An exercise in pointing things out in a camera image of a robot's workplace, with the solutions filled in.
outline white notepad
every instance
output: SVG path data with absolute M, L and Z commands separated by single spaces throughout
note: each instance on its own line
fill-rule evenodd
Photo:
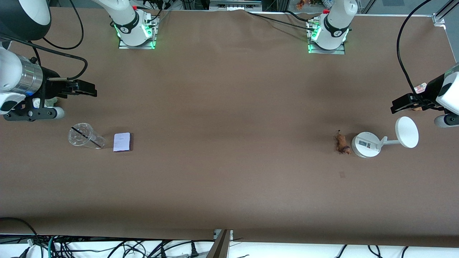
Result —
M 131 133 L 115 134 L 113 140 L 113 151 L 130 151 L 131 150 Z

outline clear plastic cup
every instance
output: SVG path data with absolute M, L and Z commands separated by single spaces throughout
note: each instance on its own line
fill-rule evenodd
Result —
M 74 146 L 84 146 L 91 149 L 102 149 L 105 139 L 88 123 L 78 123 L 70 128 L 68 141 Z

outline silver cylinder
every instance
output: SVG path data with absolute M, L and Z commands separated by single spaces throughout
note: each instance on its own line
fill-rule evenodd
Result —
M 32 64 L 29 59 L 17 55 L 22 64 L 22 75 L 19 83 L 11 89 L 12 92 L 31 96 L 41 87 L 43 82 L 43 71 L 37 64 Z

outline black cable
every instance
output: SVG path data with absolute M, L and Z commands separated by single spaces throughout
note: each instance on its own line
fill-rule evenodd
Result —
M 378 253 L 375 253 L 375 252 L 371 249 L 371 246 L 367 246 L 367 247 L 368 247 L 368 250 L 370 250 L 370 252 L 371 252 L 372 254 L 374 254 L 376 257 L 382 258 L 382 256 L 381 256 L 381 251 L 379 250 L 379 246 L 375 246 L 376 249 L 378 250 Z
M 417 11 L 419 10 L 422 6 L 424 6 L 425 4 L 427 4 L 428 2 L 430 2 L 432 0 L 426 0 L 424 2 L 422 2 L 420 5 L 418 5 L 414 10 L 411 11 L 410 14 L 408 14 L 408 16 L 406 17 L 405 21 L 403 22 L 402 26 L 400 27 L 400 31 L 398 32 L 398 36 L 397 36 L 397 58 L 398 58 L 398 63 L 400 64 L 400 67 L 402 68 L 402 71 L 403 73 L 405 74 L 405 77 L 406 77 L 406 80 L 408 81 L 408 84 L 413 92 L 413 95 L 415 96 L 415 98 L 419 101 L 419 103 L 426 107 L 426 108 L 429 108 L 429 109 L 433 109 L 433 110 L 439 110 L 439 111 L 442 111 L 443 108 L 442 107 L 431 107 L 429 105 L 427 105 L 420 97 L 419 95 L 416 93 L 416 90 L 414 89 L 414 86 L 413 86 L 413 83 L 411 82 L 411 79 L 409 78 L 409 75 L 408 75 L 408 72 L 406 71 L 405 69 L 405 66 L 403 65 L 403 62 L 402 62 L 402 58 L 400 56 L 400 37 L 402 36 L 402 32 L 403 32 L 403 29 L 405 28 L 405 25 L 406 23 L 408 22 L 408 20 L 411 18 L 411 16 Z
M 159 15 L 161 14 L 161 11 L 162 9 L 159 9 L 159 12 L 153 18 L 151 18 L 150 20 L 147 20 L 146 22 L 148 23 L 148 22 L 154 21 L 156 18 L 159 17 Z
M 195 258 L 195 257 L 198 257 L 199 256 L 199 253 L 196 251 L 196 245 L 194 242 L 191 242 L 191 255 L 190 257 L 191 258 Z
M 173 245 L 173 246 L 170 246 L 170 247 L 164 249 L 164 252 L 167 251 L 167 250 L 169 250 L 169 249 L 171 249 L 171 248 L 178 247 L 178 246 L 185 245 L 185 244 L 190 244 L 190 243 L 192 243 L 192 242 L 197 243 L 197 242 L 215 242 L 215 241 L 214 241 L 214 240 L 197 240 L 197 241 L 182 242 L 182 243 L 179 243 L 179 244 L 176 244 L 176 245 Z
M 34 50 L 35 57 L 37 58 L 38 65 L 41 66 L 40 55 L 38 54 L 37 48 L 33 46 L 32 49 Z
M 127 245 L 130 248 L 124 250 L 123 258 L 125 258 L 129 254 L 130 251 L 139 252 L 139 253 L 143 254 L 143 257 L 145 257 L 146 256 L 146 249 L 145 249 L 145 246 L 142 245 L 142 242 L 144 242 L 144 241 L 138 241 L 134 246 Z M 144 248 L 144 252 L 141 252 L 140 250 L 135 248 L 138 245 L 141 245 Z
M 0 239 L 3 239 L 3 238 L 17 238 L 17 237 L 0 237 Z M 5 242 L 0 242 L 0 245 L 2 244 L 7 244 L 7 243 L 12 243 L 12 242 L 17 242 L 16 244 L 19 244 L 22 240 L 26 240 L 27 238 L 25 237 L 19 237 L 17 239 L 14 239 L 14 240 L 8 240 L 8 241 L 5 241 Z
M 80 38 L 80 41 L 75 45 L 75 46 L 72 46 L 72 47 L 61 47 L 61 46 L 57 46 L 53 43 L 51 43 L 49 40 L 47 40 L 45 37 L 43 37 L 43 40 L 46 41 L 48 44 L 50 44 L 51 46 L 55 47 L 55 48 L 58 48 L 58 49 L 64 49 L 64 50 L 70 50 L 70 49 L 74 49 L 74 48 L 77 48 L 81 42 L 83 42 L 83 38 L 84 38 L 84 29 L 83 29 L 83 23 L 81 22 L 81 18 L 80 18 L 80 15 L 78 14 L 78 11 L 77 11 L 77 8 L 75 8 L 75 5 L 73 4 L 73 1 L 72 0 L 69 0 L 70 1 L 70 4 L 72 4 L 72 7 L 73 7 L 73 10 L 75 10 L 75 14 L 77 15 L 78 17 L 78 21 L 80 22 L 80 27 L 81 27 L 81 38 Z
M 74 250 L 74 249 L 69 249 L 69 251 L 70 252 L 105 252 L 105 251 L 112 250 L 112 249 L 114 249 L 114 247 L 109 248 L 109 249 L 105 249 L 105 250 Z
M 35 236 L 35 239 L 36 239 L 37 242 L 38 242 L 37 244 L 38 244 L 41 248 L 43 248 L 42 245 L 41 245 L 41 244 L 42 244 L 42 241 L 39 239 L 37 232 L 35 231 L 35 229 L 34 229 L 29 223 L 27 223 L 27 221 L 25 221 L 25 220 L 23 220 L 23 219 L 20 219 L 20 218 L 14 218 L 14 217 L 1 217 L 1 218 L 0 218 L 0 221 L 2 221 L 2 220 L 3 220 L 3 221 L 8 221 L 8 220 L 18 221 L 18 222 L 21 222 L 21 223 L 25 224 L 25 225 L 33 232 L 33 234 L 34 234 L 34 236 Z M 43 258 L 43 250 L 42 250 L 41 248 L 40 248 L 41 258 Z
M 162 247 L 167 245 L 168 243 L 172 242 L 171 240 L 163 240 L 159 245 L 157 245 L 153 251 L 146 257 L 146 258 L 151 258 L 153 254 L 155 254 L 158 250 L 160 250 Z
M 285 10 L 285 11 L 283 11 L 283 12 L 285 12 L 285 13 L 290 13 L 291 15 L 293 15 L 293 17 L 295 17 L 296 19 L 298 19 L 298 20 L 300 20 L 300 21 L 308 22 L 307 19 L 303 19 L 303 18 L 299 17 L 298 15 L 296 15 L 295 13 L 293 13 L 292 11 Z
M 24 250 L 24 251 L 21 253 L 21 255 L 19 256 L 19 258 L 26 258 L 29 249 L 30 249 L 30 247 L 27 247 L 26 250 Z
M 401 257 L 401 258 L 404 258 L 404 257 L 405 257 L 405 251 L 406 251 L 406 249 L 408 249 L 408 247 L 404 247 L 404 248 L 403 248 L 402 257 Z
M 341 251 L 340 251 L 340 253 L 338 254 L 338 256 L 336 258 L 340 258 L 341 257 L 341 255 L 343 254 L 344 249 L 346 249 L 346 247 L 347 247 L 347 245 L 344 245 L 343 247 L 341 247 Z
M 265 19 L 268 19 L 268 20 L 271 20 L 271 21 L 280 22 L 280 23 L 283 23 L 283 24 L 287 24 L 287 25 L 290 25 L 290 26 L 294 26 L 294 27 L 297 27 L 297 28 L 303 28 L 303 29 L 305 29 L 305 30 L 310 30 L 310 31 L 313 31 L 313 30 L 314 30 L 313 28 L 307 28 L 307 27 L 303 27 L 303 26 L 298 26 L 298 25 L 291 24 L 291 23 L 288 23 L 288 22 L 283 22 L 283 21 L 279 21 L 279 20 L 276 20 L 276 19 L 273 19 L 273 18 L 269 18 L 269 17 L 266 17 L 266 16 L 262 16 L 262 15 L 259 15 L 259 14 L 256 14 L 256 13 L 251 13 L 251 12 L 247 12 L 247 13 L 252 14 L 252 15 L 255 15 L 255 16 L 258 16 L 258 17 L 261 17 L 261 18 L 265 18 Z
M 84 59 L 82 57 L 74 56 L 74 55 L 70 55 L 70 54 L 66 54 L 66 53 L 62 53 L 62 52 L 59 52 L 59 51 L 56 51 L 56 50 L 52 50 L 52 49 L 49 49 L 49 48 L 45 48 L 45 47 L 42 47 L 42 46 L 34 44 L 34 43 L 29 43 L 29 42 L 24 41 L 24 40 L 13 38 L 13 37 L 8 36 L 8 35 L 3 34 L 3 33 L 0 33 L 0 36 L 2 38 L 5 38 L 5 39 L 14 40 L 14 41 L 22 43 L 24 45 L 28 45 L 28 46 L 31 46 L 31 47 L 36 47 L 36 48 L 38 48 L 40 50 L 43 50 L 43 51 L 46 51 L 46 52 L 49 52 L 49 53 L 52 53 L 52 54 L 65 56 L 65 57 L 69 57 L 69 58 L 73 58 L 73 59 L 77 59 L 77 60 L 83 61 L 84 62 L 84 67 L 81 70 L 81 72 L 79 72 L 76 76 L 67 78 L 68 81 L 75 80 L 76 78 L 80 77 L 86 71 L 86 68 L 88 68 L 88 61 L 86 61 L 86 59 Z
M 123 246 L 127 241 L 123 241 L 121 243 L 119 243 L 111 252 L 110 254 L 107 256 L 107 258 L 110 258 L 112 256 L 112 254 L 118 249 L 120 248 L 121 246 Z

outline white lamp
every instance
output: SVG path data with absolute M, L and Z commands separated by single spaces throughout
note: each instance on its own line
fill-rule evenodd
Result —
M 357 156 L 370 158 L 381 152 L 383 145 L 401 144 L 405 148 L 414 148 L 419 142 L 419 132 L 414 121 L 409 117 L 401 117 L 395 123 L 395 134 L 397 140 L 387 140 L 384 136 L 382 140 L 370 132 L 362 132 L 352 140 L 352 149 Z

